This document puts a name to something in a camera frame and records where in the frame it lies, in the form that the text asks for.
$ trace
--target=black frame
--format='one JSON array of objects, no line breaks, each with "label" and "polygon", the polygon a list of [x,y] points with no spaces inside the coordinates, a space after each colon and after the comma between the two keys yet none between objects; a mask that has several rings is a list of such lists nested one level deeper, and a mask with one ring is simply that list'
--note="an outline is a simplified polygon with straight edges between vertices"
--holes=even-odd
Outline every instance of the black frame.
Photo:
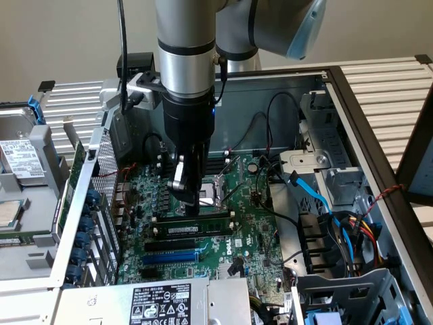
[{"label": "black frame", "polygon": [[[339,66],[232,72],[229,74],[229,79],[317,71],[326,71],[328,80],[323,81],[333,85],[334,91],[373,173],[379,190],[383,192],[387,188],[398,185],[396,175]],[[433,246],[430,244],[424,229],[402,190],[397,190],[392,195],[385,197],[384,202],[390,211],[427,297],[433,303],[433,272],[431,272],[433,269]]]},{"label": "black frame", "polygon": [[426,102],[419,114],[417,123],[407,144],[403,158],[398,166],[396,178],[407,188],[407,197],[413,203],[430,205],[433,207],[433,196],[426,196],[409,192],[413,178],[419,164],[424,157],[427,147],[433,139],[433,84],[427,95]]}]

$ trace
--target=motherboard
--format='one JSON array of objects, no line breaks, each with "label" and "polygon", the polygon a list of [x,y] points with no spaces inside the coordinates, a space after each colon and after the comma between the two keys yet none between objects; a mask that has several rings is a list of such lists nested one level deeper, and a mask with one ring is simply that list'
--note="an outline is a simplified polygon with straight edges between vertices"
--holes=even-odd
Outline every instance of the motherboard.
[{"label": "motherboard", "polygon": [[257,202],[265,201],[260,194],[265,193],[265,174],[256,192],[258,158],[246,154],[228,161],[222,174],[203,179],[195,219],[185,216],[183,203],[168,193],[155,167],[131,170],[118,186],[126,188],[118,201],[127,203],[119,230],[123,258],[117,284],[245,277],[251,295],[283,302],[283,269],[268,260],[281,260],[277,240],[265,256],[276,232],[275,216]]}]

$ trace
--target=power supply label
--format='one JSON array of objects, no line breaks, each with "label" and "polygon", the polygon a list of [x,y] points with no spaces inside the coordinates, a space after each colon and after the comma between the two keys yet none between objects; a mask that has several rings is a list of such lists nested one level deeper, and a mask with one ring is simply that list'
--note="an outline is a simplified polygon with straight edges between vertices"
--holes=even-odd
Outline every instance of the power supply label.
[{"label": "power supply label", "polygon": [[191,284],[135,288],[130,325],[190,325]]},{"label": "power supply label", "polygon": [[16,178],[43,177],[43,170],[30,140],[1,141],[1,149]]}]

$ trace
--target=blue pcie slot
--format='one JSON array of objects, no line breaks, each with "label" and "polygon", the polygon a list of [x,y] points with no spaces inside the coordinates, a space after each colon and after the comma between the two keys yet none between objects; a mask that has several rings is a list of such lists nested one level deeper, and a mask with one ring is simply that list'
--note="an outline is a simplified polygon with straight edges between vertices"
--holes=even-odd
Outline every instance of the blue pcie slot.
[{"label": "blue pcie slot", "polygon": [[179,263],[179,262],[198,262],[198,252],[183,251],[167,254],[154,254],[143,256],[143,264],[163,264],[163,263]]}]

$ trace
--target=white wall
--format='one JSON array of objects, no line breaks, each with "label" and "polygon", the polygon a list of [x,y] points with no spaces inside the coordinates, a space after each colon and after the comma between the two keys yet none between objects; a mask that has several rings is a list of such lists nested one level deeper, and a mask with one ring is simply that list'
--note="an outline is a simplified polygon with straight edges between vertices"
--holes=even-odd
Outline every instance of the white wall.
[{"label": "white wall", "polygon": [[[154,0],[124,0],[129,52],[156,53]],[[433,0],[328,0],[303,63],[433,55]],[[25,100],[42,80],[115,77],[115,0],[0,0],[0,101]],[[261,52],[263,66],[294,64]]]}]

